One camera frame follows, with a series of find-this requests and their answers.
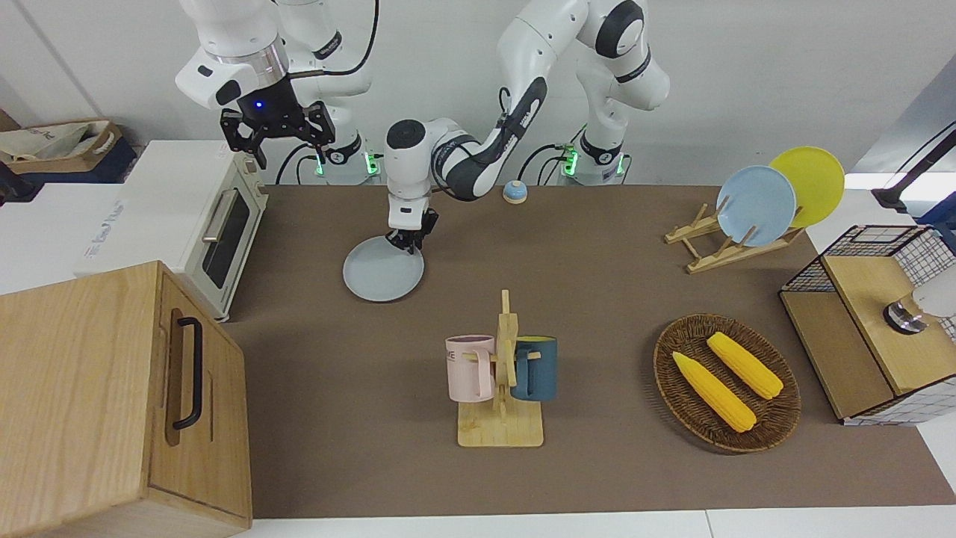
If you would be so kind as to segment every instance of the plate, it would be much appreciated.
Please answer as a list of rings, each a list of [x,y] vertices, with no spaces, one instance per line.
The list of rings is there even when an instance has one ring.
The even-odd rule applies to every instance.
[[[717,207],[730,197],[717,221],[734,242],[741,243],[753,226],[757,227],[746,243],[762,247],[787,232],[796,212],[796,194],[790,181],[770,167],[748,167],[730,176],[717,195]]]
[[[408,254],[383,235],[362,241],[342,265],[352,293],[373,303],[388,303],[411,293],[424,274],[422,252]]]
[[[796,206],[802,209],[793,218],[791,226],[795,228],[806,228],[830,216],[843,199],[843,165],[826,149],[788,149],[773,159],[771,168],[785,175],[796,193]]]
[[[722,331],[753,353],[783,381],[783,391],[772,400],[758,396],[707,346],[707,338]],[[752,430],[738,434],[704,403],[687,383],[671,356],[673,351],[704,365],[757,415]],[[750,327],[731,318],[694,314],[668,326],[654,346],[654,377],[663,401],[695,436],[724,451],[759,452],[782,443],[800,420],[800,391],[793,372],[776,348]]]

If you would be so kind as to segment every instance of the blue plate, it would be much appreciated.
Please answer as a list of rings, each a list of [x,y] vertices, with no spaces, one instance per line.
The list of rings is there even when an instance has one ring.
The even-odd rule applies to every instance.
[[[740,243],[751,227],[757,227],[744,246],[773,243],[787,232],[796,213],[793,186],[785,175],[770,167],[749,167],[733,174],[717,195],[717,207],[728,196],[717,215],[721,230]]]

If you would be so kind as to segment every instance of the yellow plate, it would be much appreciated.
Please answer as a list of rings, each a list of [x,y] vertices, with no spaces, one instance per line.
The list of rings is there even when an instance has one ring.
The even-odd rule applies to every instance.
[[[794,228],[806,228],[823,220],[843,199],[843,165],[826,149],[788,149],[773,159],[771,168],[787,176],[796,193],[796,206],[803,208],[793,218]]]

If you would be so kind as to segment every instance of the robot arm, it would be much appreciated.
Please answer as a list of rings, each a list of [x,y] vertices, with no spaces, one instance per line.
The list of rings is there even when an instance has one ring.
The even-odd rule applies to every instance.
[[[431,176],[445,182],[460,200],[475,200],[490,191],[541,108],[551,67],[575,40],[587,16],[587,0],[532,0],[511,21],[497,47],[505,71],[499,94],[502,115],[483,143],[447,118],[428,123],[404,120],[392,126],[385,145],[390,227],[421,229]],[[408,241],[396,246],[407,245]]]
[[[507,105],[482,144],[448,119],[419,123],[415,129],[423,133],[419,144],[433,144],[424,150],[397,151],[386,144],[389,226],[419,230],[417,221],[427,209],[427,194],[415,196],[430,192],[428,171],[460,200],[471,201],[488,193],[540,109],[552,65],[575,39],[593,49],[604,63],[590,62],[578,77],[587,90],[595,123],[589,127],[588,140],[598,149],[609,145],[610,155],[598,158],[606,160],[604,165],[616,165],[614,158],[620,153],[627,128],[621,104],[653,109],[666,98],[670,87],[667,74],[651,57],[644,39],[644,2],[532,0],[498,41],[506,81],[501,91],[507,96]],[[406,129],[408,122],[415,121],[397,123],[393,129]],[[430,170],[402,162],[421,159],[424,154],[430,154]]]
[[[323,169],[328,170],[324,181],[330,185],[359,185],[371,173],[368,151],[348,100],[341,98],[367,92],[372,85],[371,71],[361,67],[361,51],[342,38],[328,2],[277,0],[277,4],[288,38],[289,71],[295,94],[303,102],[323,100],[336,127],[335,142],[323,151]],[[311,76],[318,73],[327,76]]]
[[[280,8],[296,13],[313,10],[320,0],[282,0]],[[268,0],[180,0],[196,25],[201,47],[176,77],[176,85],[207,108],[223,109],[220,125],[233,151],[254,154],[266,165],[260,145],[267,138],[298,138],[316,148],[336,139],[328,110],[321,101],[302,107],[289,73],[289,58],[270,17]],[[299,21],[297,17],[287,17]],[[316,20],[293,23],[293,33],[309,44],[314,27],[319,39],[328,28]],[[326,41],[331,47],[332,41]],[[236,102],[239,110],[226,108]],[[240,125],[251,130],[239,133]]]
[[[589,109],[587,127],[575,143],[575,179],[584,185],[600,185],[615,177],[629,120],[625,105],[654,110],[670,91],[670,77],[647,45],[646,2],[594,1],[592,10],[607,16],[600,27],[585,27],[579,37],[599,57],[599,61],[582,59],[577,65]],[[630,21],[627,29],[620,30],[622,24],[616,20]],[[617,43],[615,34],[620,35]]]

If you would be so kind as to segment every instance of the wooden mug stand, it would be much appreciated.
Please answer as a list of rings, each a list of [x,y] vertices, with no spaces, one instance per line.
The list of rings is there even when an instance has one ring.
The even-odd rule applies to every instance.
[[[721,201],[720,206],[717,207],[715,211],[710,216],[704,216],[704,213],[707,211],[707,204],[701,206],[701,209],[697,212],[697,216],[694,217],[694,220],[686,226],[675,226],[674,230],[663,237],[664,241],[667,244],[673,244],[678,241],[684,244],[684,247],[694,256],[694,260],[687,264],[687,273],[693,275],[695,273],[702,273],[710,269],[716,269],[717,267],[723,267],[724,265],[729,265],[735,261],[740,261],[741,259],[753,258],[754,256],[760,256],[761,254],[766,254],[784,247],[790,246],[791,243],[800,235],[804,233],[805,228],[790,228],[785,234],[778,238],[773,243],[764,245],[761,247],[748,247],[744,246],[744,243],[747,242],[750,237],[757,232],[757,227],[752,226],[747,231],[747,234],[744,235],[744,238],[740,242],[735,242],[732,237],[728,237],[724,244],[721,245],[717,252],[709,256],[701,256],[697,252],[697,249],[694,248],[694,245],[690,243],[690,239],[693,237],[700,237],[702,235],[710,235],[717,232],[721,234],[720,223],[717,221],[717,216],[724,210],[724,207],[727,206],[727,202],[730,197],[725,196],[724,200]],[[800,211],[803,208],[796,208],[796,213],[794,216],[800,214]]]
[[[537,447],[544,444],[541,402],[528,402],[511,397],[511,387],[518,384],[514,368],[514,350],[518,341],[518,315],[511,312],[508,290],[501,291],[501,314],[495,353],[495,393],[491,400],[458,404],[458,444],[475,447]],[[478,360],[475,354],[466,357]],[[541,358],[530,353],[529,360]]]

